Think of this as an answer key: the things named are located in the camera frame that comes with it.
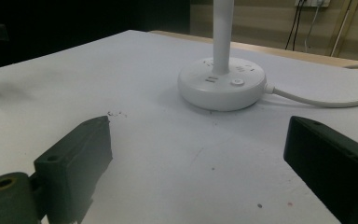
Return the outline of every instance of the table surface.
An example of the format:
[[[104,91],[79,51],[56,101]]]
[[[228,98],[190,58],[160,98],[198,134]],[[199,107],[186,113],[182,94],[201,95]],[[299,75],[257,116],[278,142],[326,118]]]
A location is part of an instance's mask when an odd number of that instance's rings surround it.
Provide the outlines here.
[[[84,120],[110,114],[114,159],[83,223],[338,223],[283,160],[291,116],[358,142],[358,107],[265,95],[215,112],[185,102],[179,71],[212,45],[128,31],[0,68],[0,175],[33,161]],[[268,83],[315,99],[358,98],[358,71],[232,49]]]

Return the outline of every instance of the lamp base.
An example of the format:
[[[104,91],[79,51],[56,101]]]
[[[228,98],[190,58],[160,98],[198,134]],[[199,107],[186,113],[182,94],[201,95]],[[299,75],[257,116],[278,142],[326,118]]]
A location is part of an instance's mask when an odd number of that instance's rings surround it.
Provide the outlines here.
[[[267,80],[259,65],[230,58],[228,69],[217,75],[213,58],[196,61],[180,72],[179,92],[192,105],[217,111],[242,109],[261,98]]]

